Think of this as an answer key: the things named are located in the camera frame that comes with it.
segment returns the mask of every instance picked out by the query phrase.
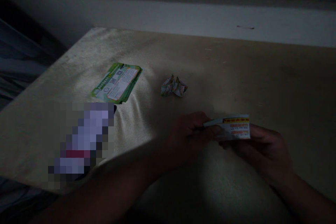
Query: beige tablecloth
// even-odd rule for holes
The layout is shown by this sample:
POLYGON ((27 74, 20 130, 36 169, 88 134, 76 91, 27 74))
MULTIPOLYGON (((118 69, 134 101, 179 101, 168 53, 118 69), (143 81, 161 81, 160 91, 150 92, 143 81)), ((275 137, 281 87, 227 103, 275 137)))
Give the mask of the beige tablecloth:
MULTIPOLYGON (((99 102, 90 91, 114 62, 122 62, 143 73, 118 106, 106 160, 165 138, 180 114, 246 113, 251 122, 282 132, 298 174, 335 200, 335 52, 94 28, 0 113, 1 175, 50 187, 49 159, 81 116, 80 102, 99 102), (160 96, 170 74, 188 85, 184 98, 160 96)), ((152 185, 137 206, 175 223, 291 220, 254 170, 216 143, 195 165, 152 185)))

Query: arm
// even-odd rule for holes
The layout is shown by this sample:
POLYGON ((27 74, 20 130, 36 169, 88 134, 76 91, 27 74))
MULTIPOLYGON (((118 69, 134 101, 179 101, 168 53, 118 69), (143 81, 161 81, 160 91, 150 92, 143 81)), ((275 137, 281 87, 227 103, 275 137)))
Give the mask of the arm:
POLYGON ((170 136, 155 154, 89 181, 57 200, 33 223, 110 224, 119 220, 162 174, 195 160, 198 152, 220 131, 214 126, 195 134, 195 129, 208 120, 203 112, 178 118, 170 136))
POLYGON ((236 153, 280 194, 303 223, 336 223, 335 204, 294 173, 282 136, 253 124, 250 130, 251 139, 238 142, 236 153))

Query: right hand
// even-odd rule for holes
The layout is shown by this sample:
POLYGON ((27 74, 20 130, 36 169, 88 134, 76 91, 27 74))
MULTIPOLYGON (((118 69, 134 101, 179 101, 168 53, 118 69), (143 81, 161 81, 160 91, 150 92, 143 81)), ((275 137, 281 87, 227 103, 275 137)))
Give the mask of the right hand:
MULTIPOLYGON (((251 139, 233 145, 236 153, 253 166, 271 186, 292 175, 293 165, 285 140, 280 133, 250 124, 251 139)), ((223 147, 228 142, 220 142, 223 147)))

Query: forearm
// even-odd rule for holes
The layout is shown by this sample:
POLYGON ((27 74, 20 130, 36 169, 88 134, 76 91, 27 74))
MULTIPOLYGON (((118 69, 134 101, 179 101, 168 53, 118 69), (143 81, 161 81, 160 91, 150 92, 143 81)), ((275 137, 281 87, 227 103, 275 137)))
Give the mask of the forearm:
POLYGON ((62 197, 39 216, 36 223, 112 223, 122 217, 137 198, 164 171, 156 156, 89 181, 62 197))
POLYGON ((336 205, 296 174, 273 185, 303 223, 336 223, 336 205))

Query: stack of green cards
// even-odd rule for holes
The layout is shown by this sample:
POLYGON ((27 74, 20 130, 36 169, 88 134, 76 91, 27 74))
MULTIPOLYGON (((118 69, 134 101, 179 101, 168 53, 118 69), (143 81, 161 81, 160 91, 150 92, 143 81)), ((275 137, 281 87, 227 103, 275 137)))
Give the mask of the stack of green cards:
POLYGON ((91 96, 115 104, 126 102, 141 72, 139 66, 114 63, 91 96))

